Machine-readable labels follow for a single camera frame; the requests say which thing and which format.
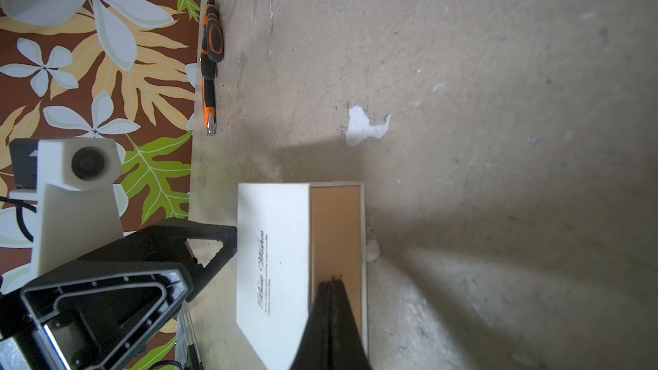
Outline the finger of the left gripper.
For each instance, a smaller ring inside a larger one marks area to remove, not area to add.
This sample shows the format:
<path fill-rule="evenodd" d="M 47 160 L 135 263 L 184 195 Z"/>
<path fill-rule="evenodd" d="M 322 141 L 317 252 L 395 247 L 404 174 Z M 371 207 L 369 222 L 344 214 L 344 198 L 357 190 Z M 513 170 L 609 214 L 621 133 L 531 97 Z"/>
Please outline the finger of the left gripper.
<path fill-rule="evenodd" d="M 206 266 L 188 246 L 188 241 L 210 240 L 222 243 Z M 187 219 L 166 219 L 81 257 L 82 260 L 110 262 L 168 262 L 183 265 L 193 287 L 187 301 L 194 301 L 237 252 L 237 228 L 203 224 Z"/>

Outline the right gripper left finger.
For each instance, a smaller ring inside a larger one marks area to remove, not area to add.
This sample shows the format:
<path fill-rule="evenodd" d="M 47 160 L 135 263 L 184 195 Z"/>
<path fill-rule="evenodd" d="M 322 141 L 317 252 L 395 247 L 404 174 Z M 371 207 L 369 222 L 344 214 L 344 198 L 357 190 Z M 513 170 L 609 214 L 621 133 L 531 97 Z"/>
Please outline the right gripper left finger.
<path fill-rule="evenodd" d="M 329 369 L 331 283 L 320 283 L 291 369 Z"/>

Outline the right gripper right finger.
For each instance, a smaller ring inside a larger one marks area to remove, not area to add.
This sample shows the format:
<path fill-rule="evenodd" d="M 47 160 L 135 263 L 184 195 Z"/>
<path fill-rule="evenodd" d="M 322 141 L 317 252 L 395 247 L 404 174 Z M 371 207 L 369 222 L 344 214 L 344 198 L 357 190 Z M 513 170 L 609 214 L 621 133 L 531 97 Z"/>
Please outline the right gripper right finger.
<path fill-rule="evenodd" d="M 370 369 L 344 284 L 330 282 L 329 369 Z"/>

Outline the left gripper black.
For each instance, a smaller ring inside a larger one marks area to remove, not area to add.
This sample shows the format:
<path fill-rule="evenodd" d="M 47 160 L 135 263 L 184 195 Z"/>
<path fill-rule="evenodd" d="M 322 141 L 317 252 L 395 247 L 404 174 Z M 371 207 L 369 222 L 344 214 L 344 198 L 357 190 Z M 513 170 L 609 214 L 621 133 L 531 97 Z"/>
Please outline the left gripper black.
<path fill-rule="evenodd" d="M 180 263 L 74 260 L 1 293 L 1 368 L 121 369 L 192 289 Z"/>

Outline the white drawer jewelry box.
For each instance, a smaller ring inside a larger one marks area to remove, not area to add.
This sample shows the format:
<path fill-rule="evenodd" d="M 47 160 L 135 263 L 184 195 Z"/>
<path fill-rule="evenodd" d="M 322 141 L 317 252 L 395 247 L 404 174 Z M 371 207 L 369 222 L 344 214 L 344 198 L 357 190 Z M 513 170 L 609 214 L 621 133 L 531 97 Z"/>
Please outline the white drawer jewelry box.
<path fill-rule="evenodd" d="M 242 183 L 237 199 L 236 323 L 267 369 L 297 355 L 321 284 L 341 281 L 350 350 L 368 352 L 365 186 Z"/>

